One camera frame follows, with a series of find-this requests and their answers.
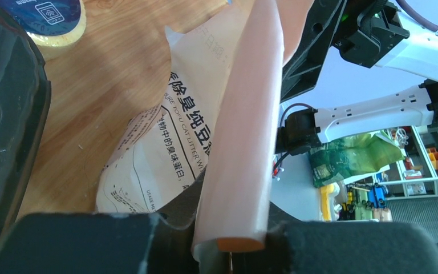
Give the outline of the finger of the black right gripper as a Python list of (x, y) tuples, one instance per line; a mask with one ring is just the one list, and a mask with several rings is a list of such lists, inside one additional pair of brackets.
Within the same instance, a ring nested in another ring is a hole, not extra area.
[(312, 90), (316, 85), (346, 1), (314, 1), (307, 13), (298, 49), (283, 67), (281, 102)]

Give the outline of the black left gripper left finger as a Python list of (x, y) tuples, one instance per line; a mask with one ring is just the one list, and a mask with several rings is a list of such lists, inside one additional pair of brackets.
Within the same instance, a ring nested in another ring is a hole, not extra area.
[(149, 249), (149, 273), (199, 273), (191, 248), (205, 173), (201, 171), (186, 190), (158, 211)]

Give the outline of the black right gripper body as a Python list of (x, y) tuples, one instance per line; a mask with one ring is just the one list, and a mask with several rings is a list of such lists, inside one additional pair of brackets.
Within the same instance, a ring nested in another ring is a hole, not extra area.
[(344, 60), (371, 68), (410, 36), (398, 12), (389, 1), (347, 1), (332, 46)]

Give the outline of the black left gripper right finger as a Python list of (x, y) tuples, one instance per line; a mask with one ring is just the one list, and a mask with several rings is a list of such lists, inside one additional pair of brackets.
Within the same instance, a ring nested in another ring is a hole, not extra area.
[(278, 273), (300, 273), (302, 221), (270, 203), (266, 253)]

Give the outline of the pink cat litter bag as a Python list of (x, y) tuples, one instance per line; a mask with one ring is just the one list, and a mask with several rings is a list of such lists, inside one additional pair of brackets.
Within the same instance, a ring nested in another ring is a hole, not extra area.
[(194, 258), (265, 247), (282, 69), (303, 33), (288, 26), (293, 2), (235, 1), (186, 34), (166, 28), (164, 99), (130, 120), (97, 211), (156, 212), (205, 170)]

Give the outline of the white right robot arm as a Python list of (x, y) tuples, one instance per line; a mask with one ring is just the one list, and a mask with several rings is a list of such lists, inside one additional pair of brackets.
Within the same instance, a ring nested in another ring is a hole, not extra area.
[(331, 78), (329, 92), (287, 116), (275, 151), (298, 155), (339, 138), (384, 128), (438, 129), (438, 24), (407, 1), (294, 1), (288, 26), (302, 27), (298, 48), (282, 72), (281, 101), (316, 88), (327, 53), (370, 69), (397, 69), (424, 78), (401, 89), (384, 75), (362, 82), (350, 71)]

